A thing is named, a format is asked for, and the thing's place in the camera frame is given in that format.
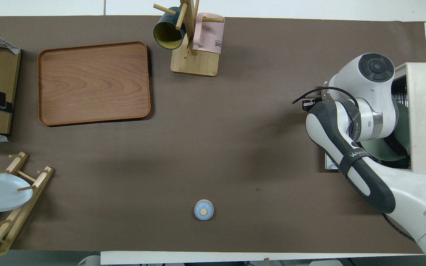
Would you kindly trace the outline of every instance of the brown rectangular tray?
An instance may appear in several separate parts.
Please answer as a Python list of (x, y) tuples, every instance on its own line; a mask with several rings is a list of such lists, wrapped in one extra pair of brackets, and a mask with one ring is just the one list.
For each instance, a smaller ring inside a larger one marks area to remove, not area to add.
[(45, 50), (37, 62), (43, 125), (142, 118), (151, 110), (142, 42)]

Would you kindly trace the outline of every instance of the pink mug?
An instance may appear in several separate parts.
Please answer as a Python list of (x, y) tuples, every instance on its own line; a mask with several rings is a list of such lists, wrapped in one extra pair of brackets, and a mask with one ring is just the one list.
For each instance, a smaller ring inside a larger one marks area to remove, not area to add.
[(223, 43), (224, 22), (205, 22), (204, 17), (224, 17), (212, 13), (198, 13), (196, 16), (195, 33), (193, 35), (193, 49), (221, 54)]

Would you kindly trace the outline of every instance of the mug handle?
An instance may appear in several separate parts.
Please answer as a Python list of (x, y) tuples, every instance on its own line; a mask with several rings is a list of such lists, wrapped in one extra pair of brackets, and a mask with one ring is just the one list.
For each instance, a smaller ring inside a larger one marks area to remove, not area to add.
[(203, 44), (201, 43), (201, 33), (202, 33), (202, 20), (206, 16), (197, 16), (196, 17), (196, 25), (195, 25), (195, 34), (193, 35), (193, 43), (198, 45), (199, 47), (202, 47)]

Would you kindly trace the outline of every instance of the brown tabletop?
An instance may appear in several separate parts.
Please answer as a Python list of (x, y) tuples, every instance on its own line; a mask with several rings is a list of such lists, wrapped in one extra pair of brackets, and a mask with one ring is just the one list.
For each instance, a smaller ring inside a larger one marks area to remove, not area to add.
[[(365, 52), (426, 62), (423, 23), (227, 18), (218, 76), (175, 74), (159, 17), (0, 17), (24, 51), (7, 154), (55, 172), (14, 249), (420, 253), (338, 173), (291, 101)], [(152, 111), (139, 121), (47, 127), (42, 50), (141, 41)], [(193, 206), (215, 206), (201, 222)]]

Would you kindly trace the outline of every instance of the small blue round object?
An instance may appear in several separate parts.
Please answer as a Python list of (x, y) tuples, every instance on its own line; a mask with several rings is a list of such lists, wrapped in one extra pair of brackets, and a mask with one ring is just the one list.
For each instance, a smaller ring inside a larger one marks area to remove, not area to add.
[(214, 207), (211, 201), (203, 199), (195, 204), (193, 212), (198, 219), (205, 221), (213, 216)]

